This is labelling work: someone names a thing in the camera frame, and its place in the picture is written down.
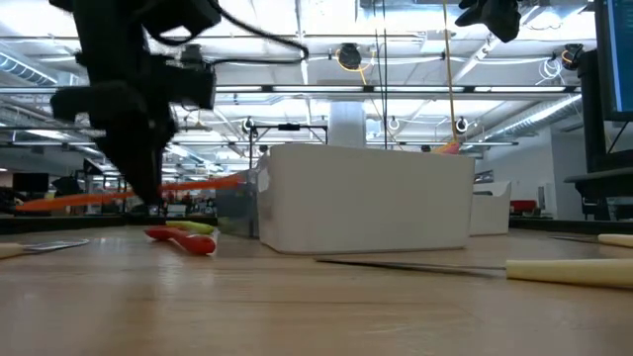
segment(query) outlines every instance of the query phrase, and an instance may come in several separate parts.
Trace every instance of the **table surface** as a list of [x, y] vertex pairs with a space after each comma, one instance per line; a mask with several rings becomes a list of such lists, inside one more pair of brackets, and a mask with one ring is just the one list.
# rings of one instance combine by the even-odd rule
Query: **table surface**
[[[222, 236], [215, 257], [139, 227], [2, 236], [90, 238], [0, 261], [0, 347], [12, 355], [631, 355], [633, 292], [314, 263]], [[345, 256], [346, 258], [367, 258]], [[374, 259], [502, 264], [633, 258], [544, 233]]]

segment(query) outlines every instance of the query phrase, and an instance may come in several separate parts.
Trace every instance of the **pipe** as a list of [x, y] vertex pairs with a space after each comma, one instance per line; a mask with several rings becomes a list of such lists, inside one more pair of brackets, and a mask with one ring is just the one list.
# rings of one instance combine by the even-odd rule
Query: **pipe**
[[582, 95], [569, 95], [553, 102], [542, 102], [521, 112], [485, 133], [470, 137], [471, 141], [483, 142], [499, 140], [509, 136], [517, 137], [528, 132], [535, 132], [546, 126], [557, 123], [572, 115], [583, 112]]
[[0, 70], [38, 86], [57, 84], [53, 78], [3, 52], [0, 52]]

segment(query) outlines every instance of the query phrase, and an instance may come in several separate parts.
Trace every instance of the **white storage box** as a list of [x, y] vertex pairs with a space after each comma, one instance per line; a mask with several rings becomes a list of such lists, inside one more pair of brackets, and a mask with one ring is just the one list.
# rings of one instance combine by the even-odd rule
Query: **white storage box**
[[273, 146], [258, 164], [259, 237], [284, 253], [463, 247], [474, 163], [457, 155]]
[[510, 182], [475, 185], [474, 192], [492, 194], [473, 196], [471, 235], [507, 233], [510, 217], [510, 189]]

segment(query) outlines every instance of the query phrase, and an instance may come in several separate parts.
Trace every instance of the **yellow object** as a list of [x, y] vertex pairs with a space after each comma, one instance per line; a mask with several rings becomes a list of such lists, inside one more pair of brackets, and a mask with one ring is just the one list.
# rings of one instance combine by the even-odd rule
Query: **yellow object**
[[24, 246], [19, 243], [0, 243], [0, 259], [19, 256], [24, 253]]
[[620, 233], [601, 233], [597, 240], [603, 244], [633, 248], [633, 235]]
[[178, 227], [178, 228], [186, 228], [190, 231], [201, 233], [201, 234], [210, 234], [214, 231], [214, 227], [199, 222], [167, 222], [167, 226]]
[[505, 262], [506, 278], [527, 281], [633, 286], [633, 259], [586, 259]]

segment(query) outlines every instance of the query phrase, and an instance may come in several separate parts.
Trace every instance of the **fluorescent light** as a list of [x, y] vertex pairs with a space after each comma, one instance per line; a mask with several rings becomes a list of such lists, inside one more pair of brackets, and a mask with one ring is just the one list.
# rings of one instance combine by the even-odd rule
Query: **fluorescent light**
[[13, 145], [44, 145], [44, 146], [61, 146], [61, 142], [51, 141], [16, 141], [10, 142]]
[[84, 152], [101, 155], [101, 152], [99, 152], [98, 150], [96, 150], [94, 148], [85, 147], [85, 146], [78, 146], [78, 148], [81, 149]]
[[260, 86], [219, 86], [216, 87], [217, 93], [239, 93], [261, 91]]
[[281, 91], [281, 92], [359, 92], [363, 91], [362, 86], [321, 86], [321, 85], [303, 85], [303, 86], [274, 86], [273, 91]]
[[[416, 140], [402, 140], [398, 142], [387, 142], [387, 145], [398, 145], [403, 144], [406, 145], [432, 145], [432, 146], [441, 146], [450, 142], [441, 142], [441, 141], [416, 141]], [[384, 145], [383, 141], [369, 141], [367, 145]], [[508, 145], [517, 145], [517, 142], [461, 142], [462, 145], [472, 145], [472, 146], [508, 146]]]
[[188, 157], [189, 156], [189, 152], [185, 148], [179, 146], [178, 144], [170, 144], [170, 145], [167, 146], [166, 149], [168, 151], [170, 151], [171, 153], [177, 154], [177, 155], [179, 155], [181, 157]]
[[522, 86], [522, 87], [476, 87], [477, 93], [555, 93], [562, 92], [566, 87], [562, 86]]
[[[380, 92], [381, 87], [374, 87], [374, 91]], [[448, 93], [448, 87], [446, 86], [388, 86], [387, 91], [392, 92], [432, 92], [432, 93]], [[453, 91], [461, 93], [464, 91], [464, 87], [453, 87]]]
[[54, 139], [65, 139], [67, 136], [58, 131], [50, 131], [50, 130], [27, 130], [29, 134], [36, 134], [42, 137], [54, 138]]

